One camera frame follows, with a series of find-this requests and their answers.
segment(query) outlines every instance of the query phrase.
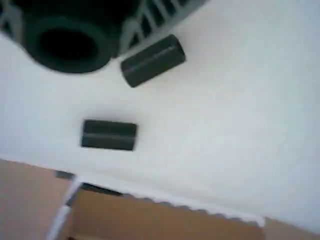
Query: black rubber tube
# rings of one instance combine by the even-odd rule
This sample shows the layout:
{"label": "black rubber tube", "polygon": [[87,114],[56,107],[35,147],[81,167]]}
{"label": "black rubber tube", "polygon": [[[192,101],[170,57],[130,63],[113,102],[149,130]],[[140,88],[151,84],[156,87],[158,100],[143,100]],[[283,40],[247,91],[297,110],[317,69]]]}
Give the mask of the black rubber tube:
{"label": "black rubber tube", "polygon": [[135,88],[185,61],[179,40],[170,35],[123,61],[121,70],[127,83]]}
{"label": "black rubber tube", "polygon": [[133,123],[85,120],[81,146],[84,148],[133,151],[137,125]]}

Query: black rubber bushing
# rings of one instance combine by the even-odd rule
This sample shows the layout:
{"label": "black rubber bushing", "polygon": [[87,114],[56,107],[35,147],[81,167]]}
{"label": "black rubber bushing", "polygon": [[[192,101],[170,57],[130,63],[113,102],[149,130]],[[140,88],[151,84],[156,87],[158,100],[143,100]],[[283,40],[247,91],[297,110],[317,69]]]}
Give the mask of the black rubber bushing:
{"label": "black rubber bushing", "polygon": [[117,54],[119,26],[104,6],[92,2],[37,1],[24,16],[23,47],[55,71],[80,74],[102,68]]}

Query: black cylindrical rubber piece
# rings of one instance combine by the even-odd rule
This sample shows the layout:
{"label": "black cylindrical rubber piece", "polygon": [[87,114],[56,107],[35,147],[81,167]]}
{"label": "black cylindrical rubber piece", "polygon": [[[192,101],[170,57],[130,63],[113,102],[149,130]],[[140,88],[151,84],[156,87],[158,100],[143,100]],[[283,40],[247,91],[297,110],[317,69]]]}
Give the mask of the black cylindrical rubber piece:
{"label": "black cylindrical rubber piece", "polygon": [[120,22],[105,0],[33,0],[23,15],[22,45],[38,63],[90,73],[118,54]]}
{"label": "black cylindrical rubber piece", "polygon": [[179,40],[170,35],[123,61],[121,70],[127,83],[135,88],[185,61]]}
{"label": "black cylindrical rubber piece", "polygon": [[133,123],[86,120],[81,146],[84,148],[133,151],[137,125]]}

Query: cardboard flap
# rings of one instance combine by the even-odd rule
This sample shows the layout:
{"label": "cardboard flap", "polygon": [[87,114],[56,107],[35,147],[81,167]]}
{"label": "cardboard flap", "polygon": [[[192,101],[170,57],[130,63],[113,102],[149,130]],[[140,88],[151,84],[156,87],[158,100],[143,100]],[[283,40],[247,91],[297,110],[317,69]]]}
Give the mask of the cardboard flap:
{"label": "cardboard flap", "polygon": [[139,199],[80,191],[73,205],[73,236],[112,240],[263,240],[243,222]]}
{"label": "cardboard flap", "polygon": [[267,218],[264,227],[266,240],[320,240],[320,236],[296,226]]}

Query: white table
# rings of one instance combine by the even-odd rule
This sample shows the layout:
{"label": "white table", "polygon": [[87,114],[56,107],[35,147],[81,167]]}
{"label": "white table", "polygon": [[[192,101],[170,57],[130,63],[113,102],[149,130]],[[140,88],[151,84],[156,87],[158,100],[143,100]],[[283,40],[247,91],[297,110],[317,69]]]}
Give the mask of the white table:
{"label": "white table", "polygon": [[[188,62],[136,89],[119,61],[60,74],[2,37],[0,158],[320,232],[319,22],[319,0],[211,0],[173,31]],[[136,151],[80,148],[84,119],[137,123]]]}

